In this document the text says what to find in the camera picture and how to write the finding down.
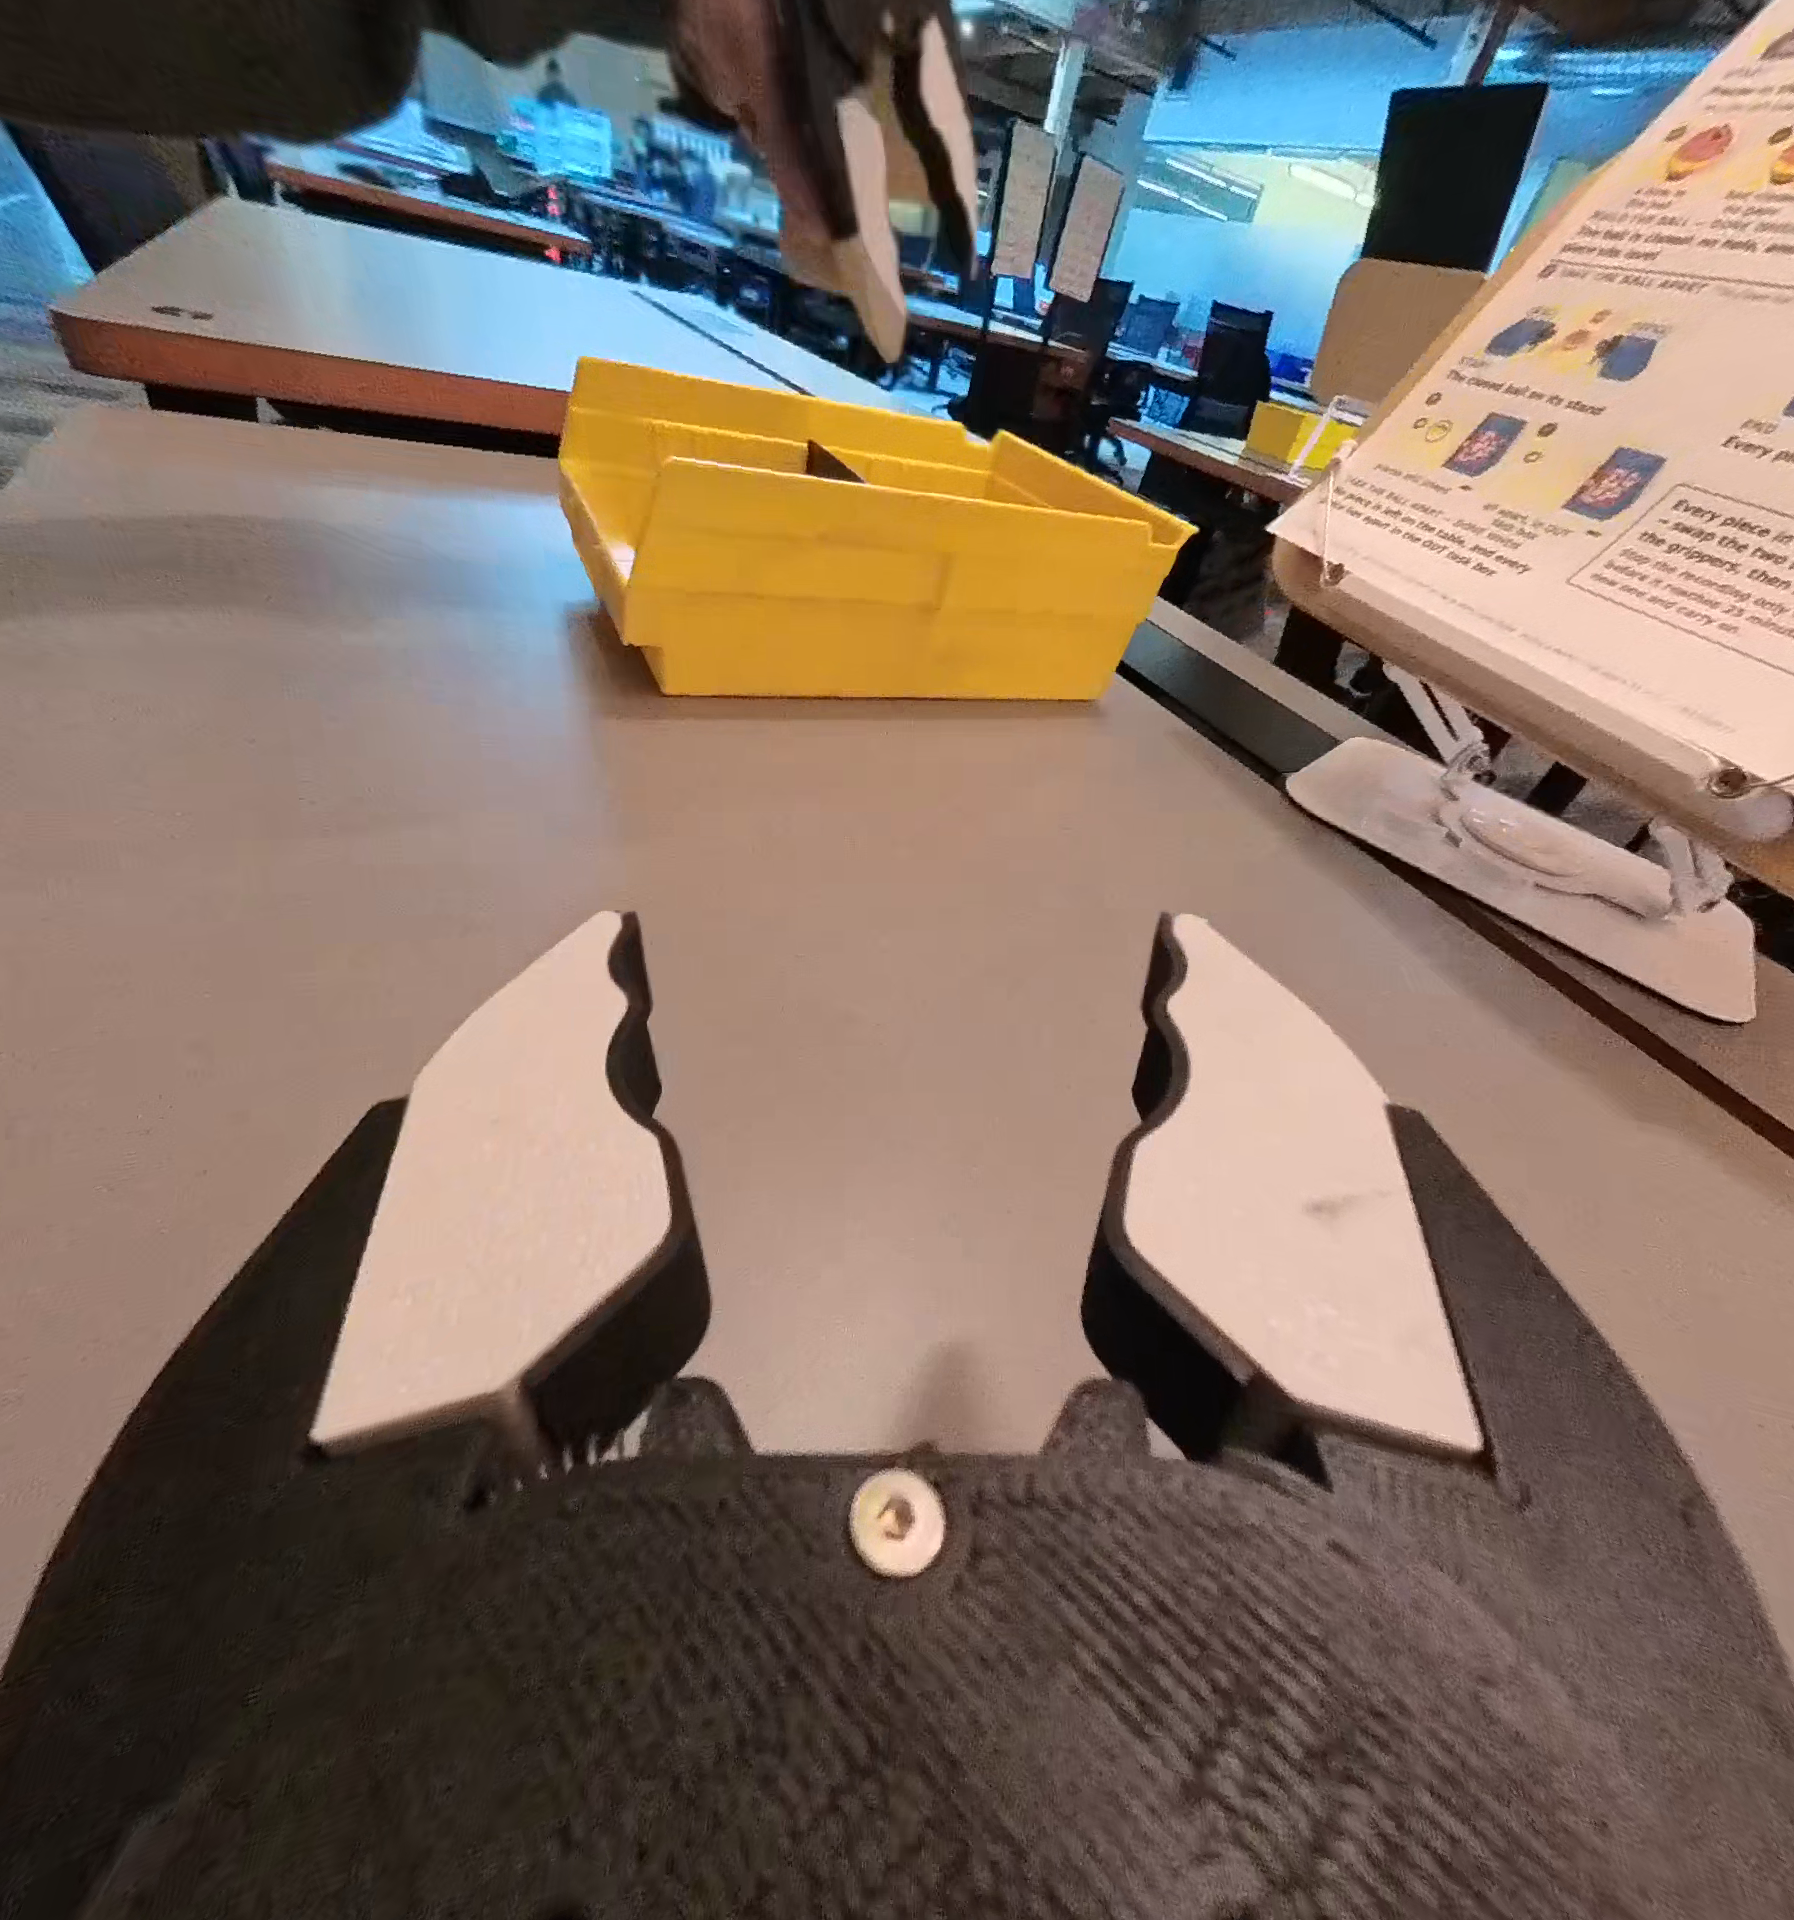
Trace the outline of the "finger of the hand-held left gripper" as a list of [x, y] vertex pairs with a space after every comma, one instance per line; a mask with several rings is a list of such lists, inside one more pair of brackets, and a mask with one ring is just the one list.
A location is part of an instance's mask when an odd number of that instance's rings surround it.
[[866, 84], [810, 81], [810, 177], [833, 276], [878, 357], [901, 357], [908, 308], [890, 225], [892, 157]]
[[892, 4], [892, 98], [950, 257], [975, 260], [978, 139], [953, 4]]

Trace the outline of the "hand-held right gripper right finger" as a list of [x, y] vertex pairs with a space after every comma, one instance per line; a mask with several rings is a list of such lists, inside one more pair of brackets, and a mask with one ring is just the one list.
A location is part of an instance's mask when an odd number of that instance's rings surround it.
[[1192, 1461], [1341, 1435], [1482, 1463], [1398, 1133], [1356, 1052], [1196, 914], [1151, 936], [1135, 1124], [1081, 1292], [1101, 1370]]

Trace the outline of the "white and wooden document stand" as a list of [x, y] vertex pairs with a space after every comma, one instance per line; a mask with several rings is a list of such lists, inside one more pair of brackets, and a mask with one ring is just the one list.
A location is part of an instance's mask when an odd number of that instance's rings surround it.
[[[1457, 636], [1437, 636], [1426, 614], [1351, 583], [1344, 543], [1329, 556], [1279, 531], [1272, 572], [1294, 611], [1380, 663], [1429, 739], [1425, 752], [1370, 739], [1329, 751], [1322, 773], [1290, 780], [1300, 808], [1702, 1021], [1754, 1019], [1752, 927], [1727, 892], [1743, 869], [1794, 896], [1794, 787], [1765, 787], [1676, 741], [1621, 741], [1611, 720], [1464, 660]], [[1478, 701], [1633, 804], [1657, 804], [1654, 856], [1505, 796]]]

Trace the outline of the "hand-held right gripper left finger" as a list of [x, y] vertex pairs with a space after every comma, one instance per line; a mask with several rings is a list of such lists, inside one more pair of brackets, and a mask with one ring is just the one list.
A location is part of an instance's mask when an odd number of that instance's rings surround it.
[[645, 939], [601, 910], [486, 1000], [404, 1103], [311, 1445], [484, 1428], [607, 1453], [697, 1353], [711, 1284], [662, 1123]]

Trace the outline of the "yellow plastic bin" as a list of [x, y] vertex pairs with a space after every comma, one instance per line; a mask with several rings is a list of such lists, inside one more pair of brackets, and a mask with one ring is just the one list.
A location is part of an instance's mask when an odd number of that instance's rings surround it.
[[1012, 434], [595, 355], [558, 466], [670, 697], [1089, 702], [1194, 537]]

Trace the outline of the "small yellow bin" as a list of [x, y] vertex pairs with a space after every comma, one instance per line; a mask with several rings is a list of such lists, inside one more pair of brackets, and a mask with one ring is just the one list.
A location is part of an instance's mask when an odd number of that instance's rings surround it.
[[1344, 397], [1319, 405], [1291, 397], [1255, 403], [1246, 431], [1249, 460], [1290, 474], [1325, 471], [1346, 447], [1356, 444], [1368, 416]]

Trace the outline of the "hanging paper sheet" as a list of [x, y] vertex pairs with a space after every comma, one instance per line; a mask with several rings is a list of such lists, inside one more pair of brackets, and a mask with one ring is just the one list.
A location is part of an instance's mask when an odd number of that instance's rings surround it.
[[1052, 298], [1088, 301], [1101, 276], [1124, 202], [1124, 174], [1089, 153], [1077, 160], [1071, 197], [1054, 243], [1050, 261]]
[[1003, 173], [991, 202], [990, 274], [1029, 281], [1040, 260], [1048, 204], [1054, 187], [1058, 144], [1027, 119], [1009, 129]]

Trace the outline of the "printed instruction sheet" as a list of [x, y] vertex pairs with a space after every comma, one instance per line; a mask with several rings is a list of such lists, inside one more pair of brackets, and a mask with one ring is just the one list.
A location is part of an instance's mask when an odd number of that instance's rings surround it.
[[1464, 691], [1794, 796], [1794, 4], [1505, 267], [1274, 538]]

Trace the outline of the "black monitor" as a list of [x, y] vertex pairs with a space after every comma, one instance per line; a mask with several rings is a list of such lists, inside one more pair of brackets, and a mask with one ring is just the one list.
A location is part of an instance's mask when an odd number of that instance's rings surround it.
[[1487, 273], [1548, 98], [1544, 84], [1398, 89], [1359, 257]]

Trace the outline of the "person's left hand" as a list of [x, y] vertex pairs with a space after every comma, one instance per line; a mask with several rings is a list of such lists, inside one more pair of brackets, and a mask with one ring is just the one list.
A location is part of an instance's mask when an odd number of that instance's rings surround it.
[[793, 276], [845, 293], [840, 242], [830, 221], [817, 146], [793, 100], [787, 18], [773, 3], [666, 4], [670, 64], [694, 101], [737, 125], [761, 157], [779, 202], [779, 251]]

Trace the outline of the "black office chair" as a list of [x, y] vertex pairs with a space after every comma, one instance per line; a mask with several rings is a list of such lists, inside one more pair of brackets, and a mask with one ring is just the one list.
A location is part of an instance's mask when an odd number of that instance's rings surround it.
[[1272, 311], [1214, 301], [1198, 354], [1198, 383], [1179, 431], [1246, 441], [1255, 407], [1270, 397]]

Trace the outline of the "brown-edged grey table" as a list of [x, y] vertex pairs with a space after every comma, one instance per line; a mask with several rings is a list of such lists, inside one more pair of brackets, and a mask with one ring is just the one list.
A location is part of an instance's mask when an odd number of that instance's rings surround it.
[[48, 311], [75, 371], [553, 439], [582, 360], [875, 405], [875, 383], [714, 300], [216, 197]]

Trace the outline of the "grey desk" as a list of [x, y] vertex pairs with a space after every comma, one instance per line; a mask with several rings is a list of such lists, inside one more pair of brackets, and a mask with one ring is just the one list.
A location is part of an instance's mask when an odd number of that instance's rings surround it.
[[1794, 1669], [1794, 1160], [1124, 681], [674, 701], [556, 469], [74, 414], [0, 493], [0, 1665], [116, 1428], [371, 1106], [645, 927], [771, 1453], [1025, 1453], [1163, 912], [1429, 1116], [1676, 1430]]

